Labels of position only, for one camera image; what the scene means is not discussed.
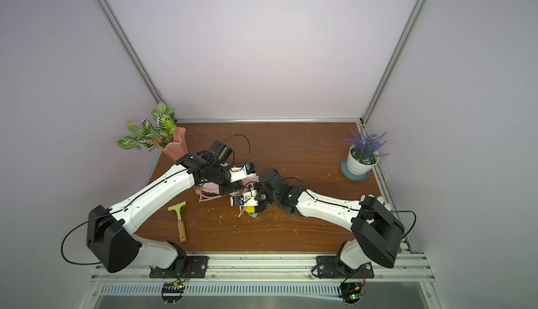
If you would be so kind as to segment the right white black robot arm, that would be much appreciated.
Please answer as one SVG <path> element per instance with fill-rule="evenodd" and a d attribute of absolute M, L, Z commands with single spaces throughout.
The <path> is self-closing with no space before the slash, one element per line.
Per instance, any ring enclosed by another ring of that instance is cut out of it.
<path fill-rule="evenodd" d="M 340 226 L 353 234 L 338 253 L 341 264 L 357 269 L 368 262 L 393 268 L 400 242 L 409 234 L 397 215 L 381 198 L 362 196 L 343 200 L 290 185 L 276 170 L 266 170 L 251 188 L 258 205 L 256 213 L 276 205 L 288 215 L 316 218 Z"/>

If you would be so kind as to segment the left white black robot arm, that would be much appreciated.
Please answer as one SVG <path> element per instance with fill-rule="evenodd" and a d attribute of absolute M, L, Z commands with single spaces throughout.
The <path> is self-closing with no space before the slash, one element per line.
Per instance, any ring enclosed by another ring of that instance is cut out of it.
<path fill-rule="evenodd" d="M 229 163 L 235 152 L 216 141 L 208 150 L 191 152 L 176 161 L 154 182 L 110 208 L 99 205 L 90 211 L 86 245 L 109 273 L 127 267 L 150 266 L 159 275 L 182 277 L 188 269 L 186 253 L 173 242 L 158 242 L 137 236 L 147 219 L 173 198 L 195 186 L 214 183 L 222 196 L 240 191 L 243 181 L 256 174 L 255 165 Z"/>

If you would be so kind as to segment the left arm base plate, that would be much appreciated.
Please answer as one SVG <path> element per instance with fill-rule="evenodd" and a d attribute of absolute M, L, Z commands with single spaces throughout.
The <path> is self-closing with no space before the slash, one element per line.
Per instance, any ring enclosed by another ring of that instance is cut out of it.
<path fill-rule="evenodd" d="M 179 256 L 170 267 L 151 267 L 150 278 L 202 279 L 209 266 L 208 256 Z"/>

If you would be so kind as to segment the yellow blue doll decoration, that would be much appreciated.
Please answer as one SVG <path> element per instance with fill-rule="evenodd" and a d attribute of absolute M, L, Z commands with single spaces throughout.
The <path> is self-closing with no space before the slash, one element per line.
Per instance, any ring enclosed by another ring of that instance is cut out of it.
<path fill-rule="evenodd" d="M 242 215 L 249 215 L 251 218 L 256 219 L 259 216 L 255 206 L 240 206 L 239 209 L 239 217 Z"/>

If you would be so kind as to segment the pink fluffy bag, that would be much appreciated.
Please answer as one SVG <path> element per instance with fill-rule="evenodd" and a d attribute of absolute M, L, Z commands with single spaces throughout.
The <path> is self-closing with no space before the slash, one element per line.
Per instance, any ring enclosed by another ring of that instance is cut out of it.
<path fill-rule="evenodd" d="M 197 179 L 193 186 L 194 191 L 199 195 L 199 201 L 211 201 L 216 198 L 224 197 L 222 195 L 222 186 L 230 183 L 230 168 L 233 164 L 225 163 L 224 165 L 202 166 L 194 174 Z"/>

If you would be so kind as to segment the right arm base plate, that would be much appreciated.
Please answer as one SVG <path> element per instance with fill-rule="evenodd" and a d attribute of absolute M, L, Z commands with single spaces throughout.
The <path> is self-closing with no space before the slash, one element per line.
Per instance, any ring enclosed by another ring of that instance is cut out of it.
<path fill-rule="evenodd" d="M 336 279 L 336 278 L 357 278 L 373 279 L 374 268 L 371 263 L 366 263 L 358 268 L 350 268 L 337 259 L 337 256 L 320 255 L 316 257 L 316 264 L 310 272 L 316 278 Z"/>

